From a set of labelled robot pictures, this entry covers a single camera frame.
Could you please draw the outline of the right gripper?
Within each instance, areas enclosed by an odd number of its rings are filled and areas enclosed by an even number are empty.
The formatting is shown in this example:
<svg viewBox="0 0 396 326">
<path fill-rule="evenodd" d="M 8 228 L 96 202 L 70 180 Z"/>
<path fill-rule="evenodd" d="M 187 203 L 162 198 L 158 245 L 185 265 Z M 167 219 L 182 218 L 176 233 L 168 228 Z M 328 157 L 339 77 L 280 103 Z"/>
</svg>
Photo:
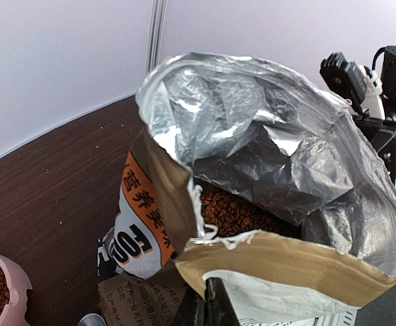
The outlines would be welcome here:
<svg viewBox="0 0 396 326">
<path fill-rule="evenodd" d="M 393 183 L 396 182 L 396 121 L 353 115 L 357 128 L 383 160 Z"/>
</svg>

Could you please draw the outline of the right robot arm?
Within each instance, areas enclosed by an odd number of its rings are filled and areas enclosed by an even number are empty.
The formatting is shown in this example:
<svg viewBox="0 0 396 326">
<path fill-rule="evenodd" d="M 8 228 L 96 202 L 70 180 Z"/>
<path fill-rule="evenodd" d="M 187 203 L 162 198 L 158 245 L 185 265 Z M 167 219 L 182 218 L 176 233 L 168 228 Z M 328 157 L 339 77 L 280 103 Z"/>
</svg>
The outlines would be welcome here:
<svg viewBox="0 0 396 326">
<path fill-rule="evenodd" d="M 383 55 L 380 81 L 384 117 L 356 117 L 357 127 L 382 158 L 392 181 L 396 181 L 396 46 L 380 48 L 374 55 L 372 66 Z"/>
</svg>

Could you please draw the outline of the pet food bag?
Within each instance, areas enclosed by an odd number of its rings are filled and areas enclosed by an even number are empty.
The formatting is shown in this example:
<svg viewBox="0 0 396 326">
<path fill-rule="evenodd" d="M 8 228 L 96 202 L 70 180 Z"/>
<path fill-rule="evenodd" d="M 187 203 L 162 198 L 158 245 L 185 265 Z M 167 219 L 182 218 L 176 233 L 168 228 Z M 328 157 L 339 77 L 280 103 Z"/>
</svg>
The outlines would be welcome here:
<svg viewBox="0 0 396 326">
<path fill-rule="evenodd" d="M 353 115 L 384 117 L 276 62 L 190 53 L 136 95 L 114 226 L 98 247 L 108 325 L 172 325 L 188 288 L 220 278 L 238 325 L 335 323 L 396 285 L 396 182 Z M 227 192 L 290 224 L 220 237 L 201 195 Z"/>
</svg>

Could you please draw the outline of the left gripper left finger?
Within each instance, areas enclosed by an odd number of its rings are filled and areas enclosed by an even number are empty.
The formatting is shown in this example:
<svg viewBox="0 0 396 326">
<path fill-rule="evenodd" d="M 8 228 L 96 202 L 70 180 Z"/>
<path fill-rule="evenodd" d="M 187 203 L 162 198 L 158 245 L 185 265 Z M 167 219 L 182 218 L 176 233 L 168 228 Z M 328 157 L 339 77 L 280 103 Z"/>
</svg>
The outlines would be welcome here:
<svg viewBox="0 0 396 326">
<path fill-rule="evenodd" d="M 185 292 L 172 326 L 204 326 L 205 301 L 192 288 Z"/>
</svg>

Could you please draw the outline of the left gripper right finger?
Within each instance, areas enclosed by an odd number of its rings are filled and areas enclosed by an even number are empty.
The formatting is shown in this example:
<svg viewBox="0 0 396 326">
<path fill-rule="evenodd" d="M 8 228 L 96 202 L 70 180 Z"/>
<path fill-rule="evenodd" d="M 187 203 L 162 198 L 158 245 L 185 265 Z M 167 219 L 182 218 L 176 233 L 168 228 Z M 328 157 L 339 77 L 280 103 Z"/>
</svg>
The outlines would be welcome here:
<svg viewBox="0 0 396 326">
<path fill-rule="evenodd" d="M 238 325 L 236 313 L 220 278 L 211 277 L 206 280 L 205 325 Z"/>
</svg>

